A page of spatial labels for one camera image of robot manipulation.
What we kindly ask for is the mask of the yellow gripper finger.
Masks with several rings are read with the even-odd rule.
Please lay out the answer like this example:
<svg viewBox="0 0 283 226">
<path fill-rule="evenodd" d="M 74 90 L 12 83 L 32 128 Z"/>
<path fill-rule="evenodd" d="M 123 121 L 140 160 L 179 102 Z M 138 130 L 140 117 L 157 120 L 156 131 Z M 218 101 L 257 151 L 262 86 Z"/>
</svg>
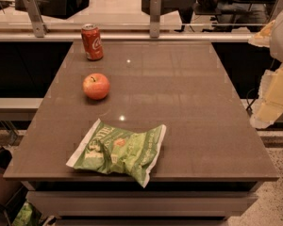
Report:
<svg viewBox="0 0 283 226">
<path fill-rule="evenodd" d="M 250 123 L 254 128 L 265 129 L 283 114 L 283 64 L 274 72 L 262 75 L 258 99 L 253 105 Z"/>
<path fill-rule="evenodd" d="M 274 32 L 275 20 L 266 24 L 259 32 L 253 35 L 248 43 L 257 47 L 269 47 L 272 41 Z"/>
</svg>

